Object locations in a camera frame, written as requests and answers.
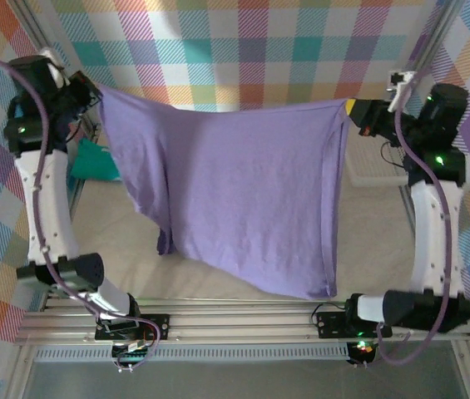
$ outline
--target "lavender fabric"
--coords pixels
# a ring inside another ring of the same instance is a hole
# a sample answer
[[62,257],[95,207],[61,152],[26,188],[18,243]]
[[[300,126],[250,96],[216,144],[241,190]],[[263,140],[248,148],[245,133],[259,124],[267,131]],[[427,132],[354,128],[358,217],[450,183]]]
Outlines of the lavender fabric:
[[162,254],[270,293],[336,295],[344,100],[210,113],[101,92],[111,154]]

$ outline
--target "purple t-shirt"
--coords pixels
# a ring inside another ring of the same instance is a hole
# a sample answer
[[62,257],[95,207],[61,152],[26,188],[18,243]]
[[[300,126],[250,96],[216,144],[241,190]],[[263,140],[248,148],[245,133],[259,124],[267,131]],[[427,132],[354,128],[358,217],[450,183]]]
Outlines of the purple t-shirt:
[[162,253],[172,243],[270,293],[336,295],[345,100],[214,113],[101,92],[111,154]]

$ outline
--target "black mounting plate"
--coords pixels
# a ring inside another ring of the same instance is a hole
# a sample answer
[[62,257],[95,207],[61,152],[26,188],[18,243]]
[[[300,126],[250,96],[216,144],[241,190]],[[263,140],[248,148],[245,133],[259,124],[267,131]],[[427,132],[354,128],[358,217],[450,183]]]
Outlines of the black mounting plate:
[[[359,330],[346,323],[345,312],[319,312],[316,313],[316,325],[318,337],[323,338],[376,338],[377,323],[366,323],[368,328]],[[392,337],[392,328],[384,326],[381,328],[383,337]]]
[[[155,323],[159,329],[161,330],[161,340],[166,340],[168,339],[168,332],[170,330],[170,315],[169,314],[141,314],[141,318],[144,318],[146,320],[150,320],[151,322]],[[144,338],[144,334],[146,334],[146,340],[152,340],[153,339],[153,332],[146,327],[144,323],[140,323],[139,327],[136,328],[136,334],[134,337],[130,337],[126,341],[134,341],[138,339]],[[100,330],[96,330],[96,333],[94,334],[94,340],[95,341],[113,341],[113,342],[125,342],[122,340],[119,340],[118,334],[115,334],[113,332],[108,332],[105,328],[102,328]]]

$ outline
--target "teal cloth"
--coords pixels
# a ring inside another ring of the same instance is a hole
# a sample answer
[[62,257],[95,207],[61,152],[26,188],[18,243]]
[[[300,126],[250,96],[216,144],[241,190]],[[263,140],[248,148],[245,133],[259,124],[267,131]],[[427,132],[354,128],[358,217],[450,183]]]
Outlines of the teal cloth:
[[71,173],[76,179],[84,180],[120,179],[120,173],[108,147],[95,144],[88,139],[79,141],[77,158]]

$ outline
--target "cable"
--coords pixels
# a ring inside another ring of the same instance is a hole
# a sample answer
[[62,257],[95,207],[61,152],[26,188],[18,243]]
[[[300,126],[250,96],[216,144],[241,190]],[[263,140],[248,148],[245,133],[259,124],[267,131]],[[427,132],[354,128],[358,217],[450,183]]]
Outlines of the cable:
[[74,132],[67,138],[66,143],[69,143],[70,141],[74,140],[74,137],[76,137],[77,132],[78,132],[78,131],[81,129],[81,127],[82,127],[82,122],[83,122],[83,119],[80,118],[80,119],[79,119],[79,122],[77,122],[76,129],[75,129]]
[[[381,333],[381,327],[383,326],[383,323],[379,323],[377,325],[377,337],[378,337],[379,351],[380,351],[381,357],[386,362],[388,362],[389,364],[392,364],[393,366],[402,366],[404,364],[407,364],[408,362],[411,362],[413,359],[419,356],[419,354],[425,350],[425,348],[433,340],[434,336],[436,335],[440,326],[442,325],[443,317],[445,316],[445,313],[448,309],[448,303],[449,303],[450,284],[451,284],[451,265],[453,264],[453,234],[452,234],[452,229],[451,229],[451,215],[449,214],[448,199],[445,196],[445,193],[443,192],[443,187],[442,187],[442,184],[440,183],[440,180],[436,177],[434,172],[408,146],[408,143],[404,138],[403,131],[401,128],[401,116],[403,114],[403,108],[404,108],[403,99],[406,97],[408,92],[411,91],[418,84],[418,82],[425,76],[426,73],[427,73],[427,70],[422,70],[418,72],[416,76],[409,83],[407,83],[405,87],[403,88],[403,94],[398,99],[397,110],[395,111],[395,132],[399,139],[399,143],[403,147],[404,151],[407,153],[408,156],[410,156],[410,158],[414,162],[416,162],[419,165],[421,169],[425,171],[428,177],[432,180],[433,185],[438,193],[438,196],[440,197],[440,203],[442,205],[442,210],[443,210],[443,221],[445,224],[445,237],[446,237],[445,239],[445,268],[443,270],[444,280],[443,280],[442,305],[440,307],[440,311],[438,312],[436,320],[434,321],[434,325],[431,331],[428,332],[425,339],[412,353],[410,353],[409,355],[407,355],[406,357],[402,359],[394,359],[388,355],[388,353],[386,352],[386,346],[383,343],[383,334]],[[401,342],[401,345],[403,345],[409,339],[410,339],[410,332],[407,334],[406,338]]]
[[[18,83],[20,83],[24,87],[24,89],[26,89],[26,91],[29,93],[29,95],[32,97],[33,101],[35,102],[35,105],[37,106],[39,115],[41,117],[41,123],[42,123],[42,143],[41,143],[41,149],[40,149],[41,155],[39,156],[39,159],[38,159],[37,172],[35,174],[35,182],[34,182],[33,189],[32,189],[32,202],[33,202],[33,219],[35,222],[35,231],[37,234],[38,241],[41,245],[41,252],[44,257],[44,260],[46,261],[48,272],[52,276],[55,283],[59,285],[61,289],[70,298],[76,299],[80,303],[82,303],[83,306],[85,306],[85,308],[87,308],[92,313],[94,313],[94,316],[96,318],[99,318],[102,314],[105,314],[111,318],[120,318],[124,320],[129,320],[132,322],[144,323],[154,328],[156,332],[155,341],[148,348],[148,352],[142,360],[136,363],[133,367],[129,366],[129,370],[133,371],[135,368],[144,364],[146,360],[149,359],[151,355],[153,354],[153,352],[156,350],[157,346],[159,345],[159,341],[161,340],[161,330],[159,329],[159,326],[157,326],[151,320],[147,320],[145,318],[134,318],[131,316],[122,316],[119,313],[107,311],[106,309],[102,308],[96,303],[88,302],[86,299],[80,297],[78,291],[74,290],[73,288],[70,288],[67,285],[67,283],[65,283],[65,281],[61,278],[59,273],[56,271],[49,255],[49,248],[46,245],[46,238],[44,237],[44,233],[42,232],[41,210],[40,210],[40,204],[39,204],[39,193],[41,189],[42,172],[44,171],[44,163],[45,163],[45,158],[46,158],[45,154],[46,154],[46,150],[48,146],[48,136],[49,136],[48,114],[44,106],[44,103],[42,102],[42,98],[39,96],[39,94],[37,93],[35,88],[32,86],[32,84],[29,83],[29,81],[27,81],[27,79],[24,76],[22,76],[22,74],[16,71],[12,66],[8,65],[6,62],[0,61],[0,67],[3,68],[5,71],[7,71],[13,79],[18,81]],[[116,365],[118,366],[120,371],[123,369],[123,367],[120,364],[119,358],[116,359]]]
[[324,305],[333,305],[335,308],[338,308],[340,310],[345,310],[345,308],[341,308],[340,306],[338,306],[336,303],[334,302],[322,302],[320,303],[318,306],[316,306],[316,308],[314,308],[314,311],[312,312],[312,314],[310,315],[310,322],[315,325],[316,327],[318,327],[318,324],[316,324],[314,322],[314,315],[316,314],[316,312],[318,312],[318,309],[321,308],[322,306]]
[[383,158],[383,160],[385,162],[388,162],[390,165],[393,165],[393,166],[397,166],[398,168],[401,168],[401,169],[404,169],[404,166],[400,165],[400,164],[396,164],[395,162],[392,162],[391,160],[387,160],[386,158],[384,158],[384,154],[383,154],[383,149],[386,145],[390,144],[389,141],[386,141],[385,143],[383,143],[381,145],[381,158]]

